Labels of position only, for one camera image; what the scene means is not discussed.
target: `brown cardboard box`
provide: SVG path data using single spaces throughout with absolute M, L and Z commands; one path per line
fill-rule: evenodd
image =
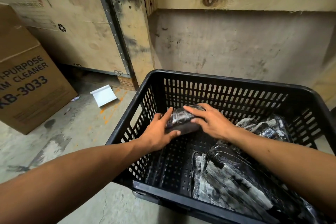
M 8 6 L 0 4 L 0 120 L 28 134 L 77 96 Z

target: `plastic crate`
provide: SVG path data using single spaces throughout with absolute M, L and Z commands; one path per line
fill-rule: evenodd
M 234 124 L 244 117 L 263 119 L 282 115 L 293 141 L 315 148 L 325 136 L 336 152 L 336 131 L 321 97 L 313 90 L 274 82 L 154 70 L 137 91 L 107 144 L 138 138 L 155 113 L 206 102 Z M 114 182 L 137 196 L 212 223 L 263 223 L 191 198 L 193 152 L 207 151 L 215 140 L 202 130 L 172 140 L 163 150 L 140 158 Z

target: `concrete floor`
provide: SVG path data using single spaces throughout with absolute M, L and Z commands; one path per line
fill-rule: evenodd
M 81 84 L 80 99 L 70 102 L 28 135 L 0 122 L 0 183 L 40 164 L 76 150 L 104 145 L 135 92 L 113 89 L 119 100 L 99 108 L 90 91 L 101 86 Z M 130 189 L 110 183 L 61 224 L 206 223 L 136 198 Z

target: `folded white paper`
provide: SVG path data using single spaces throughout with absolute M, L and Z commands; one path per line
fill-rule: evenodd
M 94 99 L 97 102 L 98 107 L 101 107 L 104 104 L 107 104 L 108 102 L 117 99 L 110 85 L 106 85 L 97 90 L 94 90 L 90 92 L 90 94 L 93 95 Z

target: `torn plastic wrapping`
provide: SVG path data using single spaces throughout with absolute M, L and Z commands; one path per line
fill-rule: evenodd
M 275 140 L 291 141 L 283 130 L 286 124 L 276 115 L 265 122 L 245 118 L 237 125 L 259 135 L 271 135 Z M 274 137 L 279 131 L 281 138 Z M 266 168 L 228 143 L 219 141 L 207 154 L 195 153 L 194 161 L 193 198 L 268 223 L 329 223 Z
M 200 105 L 191 105 L 190 107 L 204 111 L 205 109 Z M 200 126 L 196 123 L 191 123 L 190 121 L 197 116 L 191 114 L 186 111 L 183 107 L 175 109 L 171 114 L 167 125 L 166 125 L 166 133 L 169 133 L 173 130 L 179 130 L 181 135 L 191 133 L 197 131 Z

